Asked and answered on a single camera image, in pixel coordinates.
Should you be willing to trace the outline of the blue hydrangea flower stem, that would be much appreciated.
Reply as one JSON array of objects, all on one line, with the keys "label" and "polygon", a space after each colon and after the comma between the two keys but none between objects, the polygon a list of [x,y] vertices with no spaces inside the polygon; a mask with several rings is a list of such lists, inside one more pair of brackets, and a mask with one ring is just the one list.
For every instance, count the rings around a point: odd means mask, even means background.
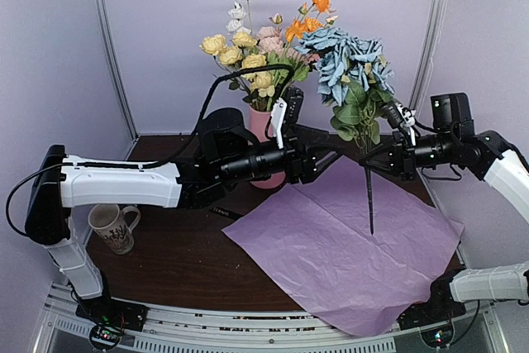
[{"label": "blue hydrangea flower stem", "polygon": [[317,92],[332,108],[331,126],[362,153],[380,143],[382,107],[394,99],[393,71],[379,39],[360,39],[337,26],[304,33],[296,47],[318,73]]}]

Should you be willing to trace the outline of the cream yellow flower stem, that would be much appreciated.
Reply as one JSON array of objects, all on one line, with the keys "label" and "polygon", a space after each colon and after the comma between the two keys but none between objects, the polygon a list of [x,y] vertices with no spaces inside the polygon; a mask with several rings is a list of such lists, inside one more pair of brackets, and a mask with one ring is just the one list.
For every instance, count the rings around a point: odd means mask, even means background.
[{"label": "cream yellow flower stem", "polygon": [[[231,44],[224,35],[206,36],[199,48],[210,55],[217,66],[226,72],[251,69],[268,64],[265,54],[258,50],[258,41],[245,32],[236,33]],[[243,101],[256,111],[269,112],[275,95],[274,72],[260,71],[233,78],[228,88],[242,91]]]}]

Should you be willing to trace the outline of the purple tissue paper sheet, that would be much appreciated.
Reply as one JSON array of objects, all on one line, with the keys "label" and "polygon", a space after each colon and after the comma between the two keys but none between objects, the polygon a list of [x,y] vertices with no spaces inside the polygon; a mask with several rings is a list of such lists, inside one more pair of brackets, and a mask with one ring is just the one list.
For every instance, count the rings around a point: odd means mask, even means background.
[{"label": "purple tissue paper sheet", "polygon": [[341,158],[224,229],[301,308],[354,336],[387,332],[430,297],[464,227]]}]

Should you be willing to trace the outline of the black ribbon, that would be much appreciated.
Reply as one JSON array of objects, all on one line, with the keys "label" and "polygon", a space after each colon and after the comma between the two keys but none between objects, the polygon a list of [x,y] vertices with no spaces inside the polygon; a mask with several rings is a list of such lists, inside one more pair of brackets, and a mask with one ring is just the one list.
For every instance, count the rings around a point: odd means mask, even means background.
[{"label": "black ribbon", "polygon": [[225,208],[220,208],[220,207],[211,208],[210,212],[217,214],[219,216],[222,216],[222,217],[229,218],[233,221],[236,221],[242,218],[242,215],[240,213],[237,213],[232,210],[225,209]]}]

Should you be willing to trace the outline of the pink rose flower stem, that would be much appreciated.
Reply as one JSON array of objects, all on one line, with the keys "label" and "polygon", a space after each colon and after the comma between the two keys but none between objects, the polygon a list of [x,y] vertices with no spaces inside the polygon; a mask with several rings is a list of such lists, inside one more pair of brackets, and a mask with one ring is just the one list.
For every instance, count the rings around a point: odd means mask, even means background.
[{"label": "pink rose flower stem", "polygon": [[[274,26],[262,27],[257,33],[259,59],[265,58],[266,65],[289,64],[294,70],[293,77],[288,81],[290,84],[305,81],[318,55],[301,54],[293,48],[293,40],[302,39],[304,33],[312,33],[323,25],[316,18],[299,17],[293,20],[283,35],[278,24],[279,15],[273,21]],[[286,80],[287,75],[286,69],[257,72],[250,79],[250,89],[257,92],[252,107],[259,112],[271,111],[283,92],[278,86]]]}]

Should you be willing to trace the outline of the peach poppy flower stem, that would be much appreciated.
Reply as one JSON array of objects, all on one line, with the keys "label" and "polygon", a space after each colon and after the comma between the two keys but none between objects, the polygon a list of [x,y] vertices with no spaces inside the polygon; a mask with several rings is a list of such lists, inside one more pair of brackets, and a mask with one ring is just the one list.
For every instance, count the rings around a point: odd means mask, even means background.
[{"label": "peach poppy flower stem", "polygon": [[308,9],[301,7],[302,11],[298,16],[283,29],[283,17],[276,13],[270,17],[271,26],[268,33],[265,34],[265,29],[262,28],[260,33],[260,48],[264,51],[267,60],[270,64],[278,62],[280,64],[290,64],[294,70],[294,76],[286,83],[286,76],[283,76],[284,71],[274,72],[275,95],[273,103],[281,91],[278,86],[284,83],[285,86],[293,84],[294,82],[304,81],[313,65],[319,60],[319,56],[313,50],[306,54],[300,53],[296,46],[303,38],[304,34],[309,34],[322,30],[323,28],[330,28],[336,22],[338,16],[334,10],[328,8],[324,14],[319,12],[319,9],[310,6]]}]

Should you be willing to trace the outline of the orange flower stem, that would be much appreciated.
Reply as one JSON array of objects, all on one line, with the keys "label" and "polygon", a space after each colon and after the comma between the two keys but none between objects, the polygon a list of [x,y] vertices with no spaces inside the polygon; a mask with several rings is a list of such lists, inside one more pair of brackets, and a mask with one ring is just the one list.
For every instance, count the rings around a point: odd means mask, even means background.
[{"label": "orange flower stem", "polygon": [[308,9],[310,6],[313,6],[314,8],[317,7],[321,14],[324,14],[328,8],[331,9],[330,0],[310,0],[309,2],[305,2],[298,8],[298,13],[302,11],[301,7],[305,7],[306,9]]}]

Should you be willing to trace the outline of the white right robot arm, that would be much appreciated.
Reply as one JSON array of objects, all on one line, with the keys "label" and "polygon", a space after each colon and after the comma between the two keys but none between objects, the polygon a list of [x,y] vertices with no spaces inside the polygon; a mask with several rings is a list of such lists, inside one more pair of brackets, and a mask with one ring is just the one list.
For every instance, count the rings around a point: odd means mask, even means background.
[{"label": "white right robot arm", "polygon": [[528,162],[494,130],[477,131],[464,93],[427,100],[431,122],[397,101],[382,107],[389,138],[362,155],[372,174],[427,185],[435,208],[463,227],[458,247],[464,263],[446,270],[430,287],[423,312],[435,322],[455,302],[528,304]]}]

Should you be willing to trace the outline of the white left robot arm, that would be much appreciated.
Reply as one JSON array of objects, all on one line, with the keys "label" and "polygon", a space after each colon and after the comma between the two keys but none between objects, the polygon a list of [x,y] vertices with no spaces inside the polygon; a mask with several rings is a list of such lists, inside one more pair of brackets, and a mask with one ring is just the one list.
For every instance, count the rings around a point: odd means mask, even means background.
[{"label": "white left robot arm", "polygon": [[118,304],[108,295],[102,272],[76,241],[72,208],[92,204],[140,204],[161,208],[204,208],[238,183],[285,173],[291,184],[315,181],[343,151],[328,132],[297,123],[303,103],[298,88],[288,90],[272,111],[273,138],[259,141],[245,128],[240,110],[219,108],[198,122],[198,148],[191,158],[166,162],[110,162],[67,155],[51,146],[31,187],[25,231],[44,246],[88,311],[113,322]]}]

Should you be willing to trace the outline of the pink vase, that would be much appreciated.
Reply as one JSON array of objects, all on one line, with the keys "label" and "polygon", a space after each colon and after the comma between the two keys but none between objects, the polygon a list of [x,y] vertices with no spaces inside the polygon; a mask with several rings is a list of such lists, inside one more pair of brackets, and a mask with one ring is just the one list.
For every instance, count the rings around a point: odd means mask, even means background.
[{"label": "pink vase", "polygon": [[[267,141],[265,128],[269,121],[270,112],[256,111],[250,107],[248,129],[258,138],[260,142]],[[279,187],[285,180],[285,173],[272,174],[268,179],[262,181],[251,181],[250,183],[260,189],[273,189]]]}]

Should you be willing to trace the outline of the clear printed glass cup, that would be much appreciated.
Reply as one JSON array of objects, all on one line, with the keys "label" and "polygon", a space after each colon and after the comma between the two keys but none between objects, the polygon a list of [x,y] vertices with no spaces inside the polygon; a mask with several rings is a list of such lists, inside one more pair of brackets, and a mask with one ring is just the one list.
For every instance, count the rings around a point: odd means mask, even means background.
[{"label": "clear printed glass cup", "polygon": [[141,220],[135,206],[121,208],[118,204],[98,204],[88,215],[88,224],[117,255],[125,255],[134,246],[133,231]]}]

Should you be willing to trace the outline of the aluminium right corner post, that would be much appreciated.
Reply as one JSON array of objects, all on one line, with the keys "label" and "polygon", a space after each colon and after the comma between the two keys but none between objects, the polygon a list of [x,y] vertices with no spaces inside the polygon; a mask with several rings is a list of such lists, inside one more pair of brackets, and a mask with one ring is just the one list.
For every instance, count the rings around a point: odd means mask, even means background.
[{"label": "aluminium right corner post", "polygon": [[417,72],[407,101],[407,105],[417,112],[421,111],[426,100],[433,71],[436,46],[441,36],[442,24],[446,13],[446,2],[447,0],[430,1],[426,32],[419,56]]}]

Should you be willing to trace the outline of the aluminium corner post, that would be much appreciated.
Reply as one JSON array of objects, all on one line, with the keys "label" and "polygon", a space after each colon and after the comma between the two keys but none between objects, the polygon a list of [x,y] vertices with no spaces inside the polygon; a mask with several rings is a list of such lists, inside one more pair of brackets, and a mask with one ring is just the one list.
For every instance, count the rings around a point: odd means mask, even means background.
[{"label": "aluminium corner post", "polygon": [[442,24],[446,13],[446,2],[447,0],[430,1],[426,32],[419,56],[417,72],[407,101],[407,105],[417,112],[421,111],[426,100],[433,71],[436,46],[441,36]]},{"label": "aluminium corner post", "polygon": [[128,134],[130,138],[135,141],[139,138],[139,134],[136,129],[136,124],[133,120],[131,107],[128,102],[122,74],[120,71],[117,52],[112,37],[112,28],[108,16],[106,0],[94,0],[94,3],[102,37],[105,59],[111,77],[112,86],[117,96],[118,107],[120,108],[126,123]]}]

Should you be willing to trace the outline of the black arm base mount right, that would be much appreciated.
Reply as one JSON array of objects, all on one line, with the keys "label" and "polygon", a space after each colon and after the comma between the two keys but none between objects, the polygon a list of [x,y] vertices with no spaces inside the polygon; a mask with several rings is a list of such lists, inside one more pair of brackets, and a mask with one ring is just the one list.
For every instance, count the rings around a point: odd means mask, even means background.
[{"label": "black arm base mount right", "polygon": [[424,303],[414,303],[398,317],[401,331],[424,327],[466,314],[463,303],[456,302],[450,292],[449,281],[438,279],[431,285],[431,296]]}]

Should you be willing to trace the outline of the aluminium front rail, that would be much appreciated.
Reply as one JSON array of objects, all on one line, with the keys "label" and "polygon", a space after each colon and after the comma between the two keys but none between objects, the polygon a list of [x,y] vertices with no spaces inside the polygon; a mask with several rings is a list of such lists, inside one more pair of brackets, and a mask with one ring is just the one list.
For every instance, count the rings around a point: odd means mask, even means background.
[{"label": "aluminium front rail", "polygon": [[505,352],[493,306],[380,336],[350,336],[305,312],[218,312],[147,305],[143,327],[115,352]]}]

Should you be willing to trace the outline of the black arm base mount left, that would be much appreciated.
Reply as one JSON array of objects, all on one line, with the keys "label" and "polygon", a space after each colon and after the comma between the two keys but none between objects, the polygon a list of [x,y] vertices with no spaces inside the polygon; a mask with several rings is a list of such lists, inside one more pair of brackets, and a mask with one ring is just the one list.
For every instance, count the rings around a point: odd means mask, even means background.
[{"label": "black arm base mount left", "polygon": [[147,318],[148,307],[114,298],[79,298],[75,314],[95,324],[141,332]]}]

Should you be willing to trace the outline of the aluminium left corner post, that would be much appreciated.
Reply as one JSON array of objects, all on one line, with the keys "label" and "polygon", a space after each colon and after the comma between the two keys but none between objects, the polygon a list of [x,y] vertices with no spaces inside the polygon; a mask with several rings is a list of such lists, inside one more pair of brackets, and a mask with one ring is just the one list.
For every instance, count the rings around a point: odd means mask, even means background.
[{"label": "aluminium left corner post", "polygon": [[128,134],[130,138],[135,141],[139,138],[139,134],[136,129],[136,124],[133,120],[131,107],[128,102],[122,74],[120,71],[117,52],[112,37],[112,28],[108,16],[106,0],[94,0],[94,3],[102,37],[105,59],[111,77],[112,86],[117,96],[118,107],[120,108],[126,123]]}]

